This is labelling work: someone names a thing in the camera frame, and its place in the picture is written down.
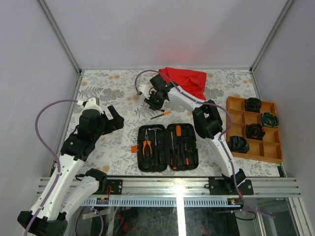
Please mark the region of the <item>black plastic tool case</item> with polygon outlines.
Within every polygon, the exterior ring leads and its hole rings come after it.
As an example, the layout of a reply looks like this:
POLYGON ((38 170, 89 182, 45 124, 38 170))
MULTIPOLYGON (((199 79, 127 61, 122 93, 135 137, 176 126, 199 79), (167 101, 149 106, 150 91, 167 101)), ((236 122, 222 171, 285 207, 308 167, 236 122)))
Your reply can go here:
POLYGON ((168 167, 173 171, 194 170, 199 165, 198 149, 196 145, 196 135, 194 127, 189 123, 173 123, 164 127, 162 124, 143 125, 138 129, 137 144, 139 152, 137 154, 138 168, 142 172, 162 172, 168 167), (180 125, 182 130, 181 140, 176 136, 176 126, 180 125), (157 146, 152 145, 152 156, 145 157, 142 154, 143 141, 145 140, 145 130, 152 127, 159 127, 161 131, 157 135, 157 146), (172 142, 171 132, 173 132, 174 149, 178 162, 178 169, 173 170, 171 166, 172 142), (184 154, 185 142, 189 154, 189 165, 186 165, 184 154))

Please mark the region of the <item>small orange black screwdriver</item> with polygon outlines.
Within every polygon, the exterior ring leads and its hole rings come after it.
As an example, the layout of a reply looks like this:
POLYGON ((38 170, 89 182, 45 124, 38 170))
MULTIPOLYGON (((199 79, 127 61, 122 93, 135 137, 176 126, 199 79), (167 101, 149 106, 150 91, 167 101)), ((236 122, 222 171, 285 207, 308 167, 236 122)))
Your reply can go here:
POLYGON ((187 144, 185 142, 185 149, 184 149, 185 159, 186 159, 186 165, 189 165, 189 154, 187 149, 187 144))

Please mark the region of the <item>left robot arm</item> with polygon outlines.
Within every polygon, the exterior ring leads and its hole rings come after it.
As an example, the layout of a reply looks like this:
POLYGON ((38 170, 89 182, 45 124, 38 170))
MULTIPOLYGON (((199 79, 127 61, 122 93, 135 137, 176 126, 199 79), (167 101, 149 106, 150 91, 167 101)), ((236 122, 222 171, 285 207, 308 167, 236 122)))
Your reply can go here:
POLYGON ((21 211, 18 215, 17 221, 25 229, 25 234, 62 236, 81 204, 90 195, 108 190, 106 173, 92 168, 84 174, 79 185, 68 192, 98 139, 124 126, 124 118, 115 108, 109 106, 108 110, 112 119, 97 105, 85 106, 79 124, 63 144, 57 168, 44 191, 30 210, 21 211))

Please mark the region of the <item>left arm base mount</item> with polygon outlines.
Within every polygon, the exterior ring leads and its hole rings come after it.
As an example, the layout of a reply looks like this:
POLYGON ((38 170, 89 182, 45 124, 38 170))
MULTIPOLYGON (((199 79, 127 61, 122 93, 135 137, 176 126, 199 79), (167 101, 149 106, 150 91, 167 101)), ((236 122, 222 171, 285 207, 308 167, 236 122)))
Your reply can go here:
POLYGON ((97 190, 93 195, 121 195, 123 189, 122 179, 109 179, 103 190, 97 190))

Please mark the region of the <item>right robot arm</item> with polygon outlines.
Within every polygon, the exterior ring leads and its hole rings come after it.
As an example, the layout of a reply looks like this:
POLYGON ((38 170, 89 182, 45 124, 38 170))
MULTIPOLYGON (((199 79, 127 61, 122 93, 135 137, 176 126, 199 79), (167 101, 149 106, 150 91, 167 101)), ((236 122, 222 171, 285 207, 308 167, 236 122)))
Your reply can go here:
POLYGON ((203 101, 184 91, 175 83, 166 82, 160 75, 150 79, 151 85, 140 85, 138 93, 145 97, 150 109, 162 108, 165 100, 175 103, 193 115, 194 128, 200 138, 205 139, 211 146, 217 163, 221 167, 225 179, 225 190, 235 194, 242 188, 246 176, 236 163, 224 138, 223 122, 218 109, 226 109, 215 104, 212 100, 203 101))

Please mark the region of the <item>orange handled pliers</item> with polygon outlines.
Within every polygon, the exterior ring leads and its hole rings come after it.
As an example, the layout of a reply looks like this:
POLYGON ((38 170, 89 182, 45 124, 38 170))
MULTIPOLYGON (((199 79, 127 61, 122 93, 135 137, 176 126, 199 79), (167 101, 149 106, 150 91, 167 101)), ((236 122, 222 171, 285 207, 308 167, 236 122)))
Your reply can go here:
POLYGON ((143 141, 142 154, 145 157, 151 157, 153 151, 152 151, 151 141, 149 140, 148 129, 145 130, 144 138, 145 140, 143 141))

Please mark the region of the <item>orange handled small saw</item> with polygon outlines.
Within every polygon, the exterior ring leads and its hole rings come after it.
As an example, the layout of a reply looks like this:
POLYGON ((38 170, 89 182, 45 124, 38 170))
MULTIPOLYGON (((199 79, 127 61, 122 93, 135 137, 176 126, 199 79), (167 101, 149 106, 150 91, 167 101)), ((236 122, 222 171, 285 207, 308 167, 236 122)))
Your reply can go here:
POLYGON ((171 111, 166 111, 166 112, 163 112, 163 113, 162 113, 162 114, 160 114, 160 115, 157 115, 157 116, 152 117, 150 120, 153 120, 153 119, 156 119, 156 118, 159 118, 159 117, 162 117, 162 116, 168 115, 168 114, 170 114, 170 113, 171 113, 171 111))

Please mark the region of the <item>chrome claw hammer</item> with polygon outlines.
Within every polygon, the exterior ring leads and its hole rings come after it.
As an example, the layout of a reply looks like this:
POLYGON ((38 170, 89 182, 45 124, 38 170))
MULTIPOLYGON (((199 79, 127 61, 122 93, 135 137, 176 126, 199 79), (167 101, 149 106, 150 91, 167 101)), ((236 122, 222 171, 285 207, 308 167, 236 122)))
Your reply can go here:
POLYGON ((158 144, 158 134, 160 131, 161 131, 161 128, 159 127, 148 128, 149 140, 153 142, 154 146, 157 146, 158 144))

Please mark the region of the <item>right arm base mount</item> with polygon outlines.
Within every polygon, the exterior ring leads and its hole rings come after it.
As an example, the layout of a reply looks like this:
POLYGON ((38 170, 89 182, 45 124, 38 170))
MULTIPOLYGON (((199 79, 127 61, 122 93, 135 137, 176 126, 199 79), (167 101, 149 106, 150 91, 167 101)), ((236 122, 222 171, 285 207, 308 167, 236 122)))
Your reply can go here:
POLYGON ((208 177, 209 190, 211 195, 253 195, 252 182, 245 178, 240 181, 236 178, 236 183, 234 183, 234 178, 223 178, 223 177, 208 177))

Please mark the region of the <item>black orange large screwdriver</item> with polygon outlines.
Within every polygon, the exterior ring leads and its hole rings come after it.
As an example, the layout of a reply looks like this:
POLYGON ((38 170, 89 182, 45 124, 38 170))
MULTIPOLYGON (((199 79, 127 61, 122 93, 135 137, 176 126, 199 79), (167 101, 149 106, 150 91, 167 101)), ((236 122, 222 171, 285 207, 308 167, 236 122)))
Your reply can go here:
POLYGON ((174 139, 173 139, 173 132, 171 132, 171 142, 172 142, 172 154, 171 154, 171 166, 173 170, 178 169, 178 162, 176 158, 176 152, 174 149, 174 139))

